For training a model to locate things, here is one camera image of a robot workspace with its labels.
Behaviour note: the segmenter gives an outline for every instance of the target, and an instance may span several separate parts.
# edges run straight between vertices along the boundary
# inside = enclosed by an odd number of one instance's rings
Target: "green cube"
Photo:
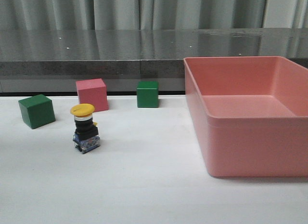
[[[137,86],[137,107],[158,107],[158,82],[139,82]]]
[[[18,103],[24,123],[32,129],[56,120],[52,101],[45,95],[32,96],[19,100]]]

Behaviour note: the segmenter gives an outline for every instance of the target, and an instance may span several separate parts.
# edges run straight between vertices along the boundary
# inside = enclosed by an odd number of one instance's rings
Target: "table surface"
[[[56,121],[30,129],[0,97],[0,223],[306,224],[308,178],[213,178],[184,95],[137,108],[109,96],[93,114],[102,145],[74,148],[75,96],[52,99]]]

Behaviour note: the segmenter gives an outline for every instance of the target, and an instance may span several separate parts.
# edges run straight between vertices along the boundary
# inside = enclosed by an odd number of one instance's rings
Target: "yellow button cap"
[[[90,116],[95,110],[95,107],[91,104],[79,104],[71,108],[71,114],[76,117]]]

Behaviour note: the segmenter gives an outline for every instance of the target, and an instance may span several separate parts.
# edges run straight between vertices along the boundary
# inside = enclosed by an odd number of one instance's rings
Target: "pink plastic bin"
[[[308,176],[308,70],[286,58],[185,58],[186,98],[216,177]]]

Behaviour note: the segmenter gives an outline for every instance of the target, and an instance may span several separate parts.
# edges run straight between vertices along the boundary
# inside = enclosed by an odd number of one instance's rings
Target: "curtain fold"
[[[308,27],[308,0],[0,0],[0,29]]]

